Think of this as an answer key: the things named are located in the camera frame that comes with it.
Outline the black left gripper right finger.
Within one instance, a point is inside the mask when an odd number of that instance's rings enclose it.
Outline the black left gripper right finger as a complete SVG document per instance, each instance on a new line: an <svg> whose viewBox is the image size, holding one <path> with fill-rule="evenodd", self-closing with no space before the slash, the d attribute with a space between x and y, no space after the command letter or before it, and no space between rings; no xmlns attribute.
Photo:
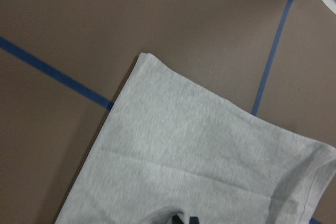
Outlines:
<svg viewBox="0 0 336 224"><path fill-rule="evenodd" d="M199 218L197 216L190 216L189 224L200 224Z"/></svg>

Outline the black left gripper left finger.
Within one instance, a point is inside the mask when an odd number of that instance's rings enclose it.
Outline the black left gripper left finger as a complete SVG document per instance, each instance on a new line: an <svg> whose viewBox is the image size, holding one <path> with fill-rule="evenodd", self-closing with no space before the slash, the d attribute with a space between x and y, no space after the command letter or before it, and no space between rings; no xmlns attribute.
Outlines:
<svg viewBox="0 0 336 224"><path fill-rule="evenodd" d="M171 217L171 224L184 224L184 222L178 215L174 215Z"/></svg>

